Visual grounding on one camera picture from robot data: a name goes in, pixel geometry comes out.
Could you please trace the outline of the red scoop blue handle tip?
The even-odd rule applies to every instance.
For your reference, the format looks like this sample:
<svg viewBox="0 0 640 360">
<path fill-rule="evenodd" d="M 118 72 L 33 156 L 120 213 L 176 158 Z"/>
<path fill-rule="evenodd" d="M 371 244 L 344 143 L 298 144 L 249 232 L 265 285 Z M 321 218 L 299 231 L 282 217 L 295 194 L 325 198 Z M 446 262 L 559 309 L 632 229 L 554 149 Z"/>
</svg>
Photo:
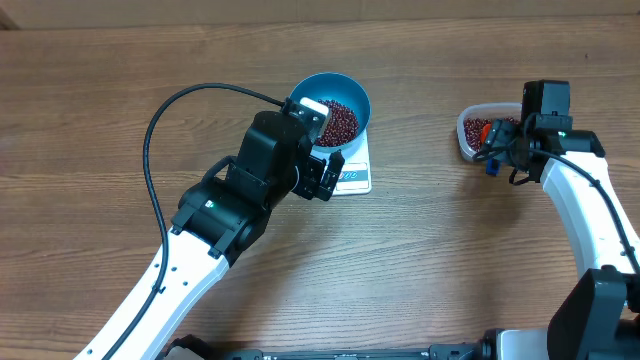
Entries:
<svg viewBox="0 0 640 360">
<path fill-rule="evenodd" d="M 488 123 L 482 128 L 481 140 L 485 141 L 491 130 L 492 124 Z M 497 176 L 500 171 L 501 163 L 499 160 L 489 159 L 486 164 L 486 174 L 489 176 Z"/>
</svg>

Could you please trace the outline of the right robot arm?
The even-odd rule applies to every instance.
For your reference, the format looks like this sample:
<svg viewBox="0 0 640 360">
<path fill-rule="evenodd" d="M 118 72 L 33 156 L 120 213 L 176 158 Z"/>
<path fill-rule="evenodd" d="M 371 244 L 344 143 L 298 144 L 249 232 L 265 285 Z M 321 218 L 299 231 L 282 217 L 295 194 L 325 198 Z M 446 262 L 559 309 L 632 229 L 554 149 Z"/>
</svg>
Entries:
<svg viewBox="0 0 640 360">
<path fill-rule="evenodd" d="M 570 85 L 536 80 L 523 86 L 521 119 L 494 120 L 481 132 L 472 161 L 489 175 L 502 166 L 513 186 L 538 183 L 555 206 L 574 254 L 579 280 L 549 324 L 498 330 L 483 344 L 486 359 L 636 359 L 639 321 L 639 237 L 608 172 L 597 135 L 576 130 Z"/>
</svg>

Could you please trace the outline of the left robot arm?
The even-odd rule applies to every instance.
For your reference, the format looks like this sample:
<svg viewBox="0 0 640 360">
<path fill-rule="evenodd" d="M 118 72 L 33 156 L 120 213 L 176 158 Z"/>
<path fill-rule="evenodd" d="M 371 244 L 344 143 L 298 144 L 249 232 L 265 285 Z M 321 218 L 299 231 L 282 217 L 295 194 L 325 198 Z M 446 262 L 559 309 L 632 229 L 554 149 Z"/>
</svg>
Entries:
<svg viewBox="0 0 640 360">
<path fill-rule="evenodd" d="M 344 158 L 312 155 L 331 118 L 325 104 L 288 99 L 262 111 L 240 150 L 212 166 L 181 197 L 162 246 L 81 359 L 153 359 L 186 314 L 265 231 L 294 193 L 327 201 Z"/>
</svg>

